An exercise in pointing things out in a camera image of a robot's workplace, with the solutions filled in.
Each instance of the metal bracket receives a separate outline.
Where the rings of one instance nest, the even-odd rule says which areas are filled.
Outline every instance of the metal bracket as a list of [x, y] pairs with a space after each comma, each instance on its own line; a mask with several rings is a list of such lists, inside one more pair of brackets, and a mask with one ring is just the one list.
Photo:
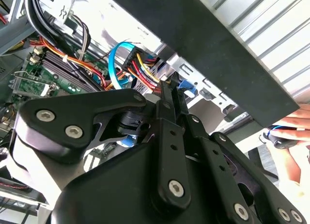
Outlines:
[[42, 9], [64, 24], [74, 0], [40, 0]]

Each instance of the orange wire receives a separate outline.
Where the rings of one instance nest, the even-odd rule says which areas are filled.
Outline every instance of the orange wire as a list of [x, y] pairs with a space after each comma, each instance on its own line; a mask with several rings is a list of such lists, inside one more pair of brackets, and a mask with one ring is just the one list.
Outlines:
[[[126, 74], [121, 74], [117, 79], [120, 80], [122, 77], [124, 77]], [[106, 90], [110, 89], [111, 87], [113, 87], [113, 83], [110, 83], [107, 87]]]
[[[43, 44], [47, 48], [49, 48], [49, 50], [51, 50], [53, 53], [55, 53], [55, 54], [57, 54], [57, 55], [59, 55], [61, 57], [65, 56], [64, 53], [61, 53], [60, 51], [58, 51], [56, 48], [54, 48], [52, 45], [50, 45], [44, 38], [40, 37], [40, 39], [43, 42]], [[100, 80], [101, 80], [101, 86], [103, 86], [103, 87], [106, 86], [106, 81], [104, 80], [104, 78], [101, 75], [101, 73], [98, 70], [96, 70], [95, 68], [93, 68], [91, 65], [89, 65], [89, 64], [87, 64], [85, 62], [82, 62], [82, 61], [80, 61], [80, 60], [78, 60], [76, 58], [70, 57], [70, 56], [68, 56], [67, 59], [69, 61], [72, 61], [72, 62], [78, 64], [78, 65], [81, 65], [82, 67], [84, 67], [84, 68], [88, 69], [89, 71], [91, 71], [92, 73], [96, 74], [100, 78]]]
[[127, 68], [127, 69], [128, 69], [128, 71], [129, 71], [133, 76], [135, 76], [144, 86], [146, 86], [148, 89], [150, 89], [151, 91], [153, 91], [153, 90], [149, 87], [149, 85], [147, 85], [145, 82], [143, 82], [143, 80], [140, 79], [139, 76], [138, 76], [135, 72], [133, 72], [130, 68]]

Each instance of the wire bundle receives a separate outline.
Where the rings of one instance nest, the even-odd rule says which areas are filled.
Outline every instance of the wire bundle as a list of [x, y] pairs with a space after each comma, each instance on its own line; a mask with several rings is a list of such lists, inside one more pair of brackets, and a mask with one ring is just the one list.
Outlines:
[[83, 29], [82, 50], [81, 50], [81, 53], [80, 53], [79, 58], [78, 58], [80, 61], [83, 61], [85, 53], [86, 53], [89, 45], [91, 44], [91, 35], [89, 33], [89, 29], [88, 29], [87, 25], [84, 22], [82, 22], [82, 20], [80, 18], [78, 18], [76, 15], [71, 15], [71, 18], [73, 19], [74, 22], [76, 22]]
[[132, 60], [132, 67], [128, 68], [128, 71], [145, 87], [147, 87], [150, 91], [153, 91], [159, 83], [159, 80], [152, 75], [152, 73], [147, 68], [148, 66], [143, 63], [140, 54], [137, 53], [136, 56], [137, 60]]
[[86, 68], [87, 70], [89, 70], [91, 73], [96, 74], [99, 78], [100, 78], [100, 82], [101, 82], [101, 86], [105, 87], [106, 86], [106, 81], [103, 78], [102, 74], [100, 71], [98, 71], [97, 69], [95, 69], [94, 67], [92, 67], [91, 65], [87, 64], [86, 62], [80, 61], [74, 57], [70, 57], [68, 55], [65, 55], [64, 53], [60, 52], [59, 50], [57, 50], [55, 47], [53, 47], [51, 44], [49, 44], [44, 38], [41, 38], [41, 41], [43, 42], [43, 44], [53, 53], [57, 54], [58, 56], [64, 58], [66, 57], [67, 60], [74, 62], [84, 68]]
[[[24, 0], [24, 5], [29, 23], [42, 36], [41, 39], [44, 45], [61, 57], [67, 57], [68, 60], [66, 62], [72, 69], [72, 73], [77, 74], [94, 91], [103, 91], [104, 88], [102, 86], [105, 86], [105, 82], [101, 73], [75, 57], [74, 51], [67, 44], [62, 34], [54, 29], [45, 19], [39, 0]], [[84, 69], [96, 74], [101, 79], [102, 86], [96, 83]]]

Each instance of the green circuit board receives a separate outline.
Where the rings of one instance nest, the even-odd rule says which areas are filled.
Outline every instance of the green circuit board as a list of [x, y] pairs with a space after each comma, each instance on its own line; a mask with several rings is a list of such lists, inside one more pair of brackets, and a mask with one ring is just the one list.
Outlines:
[[20, 85], [18, 88], [19, 91], [30, 93], [33, 94], [34, 96], [47, 96], [47, 97], [57, 96], [57, 94], [61, 90], [71, 95], [86, 93], [83, 89], [76, 87], [69, 81], [63, 78], [59, 78], [58, 76], [54, 76], [49, 71], [45, 70], [41, 65], [28, 64], [25, 71], [27, 72], [27, 74], [23, 75], [25, 78], [32, 79], [33, 77], [39, 77], [46, 82], [56, 84], [56, 87], [50, 88], [49, 94], [45, 95], [43, 93], [45, 92], [46, 86], [48, 87], [51, 86], [26, 79], [20, 79]]

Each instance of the black panel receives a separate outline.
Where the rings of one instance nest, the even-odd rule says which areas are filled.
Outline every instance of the black panel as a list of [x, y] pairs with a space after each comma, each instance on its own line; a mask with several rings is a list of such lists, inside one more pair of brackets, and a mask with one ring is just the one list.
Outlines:
[[178, 217], [163, 220], [151, 203], [152, 147], [133, 147], [72, 181], [58, 199], [58, 224], [216, 224], [217, 197], [199, 163], [187, 159], [191, 204]]
[[298, 109], [199, 0], [115, 0], [267, 127]]

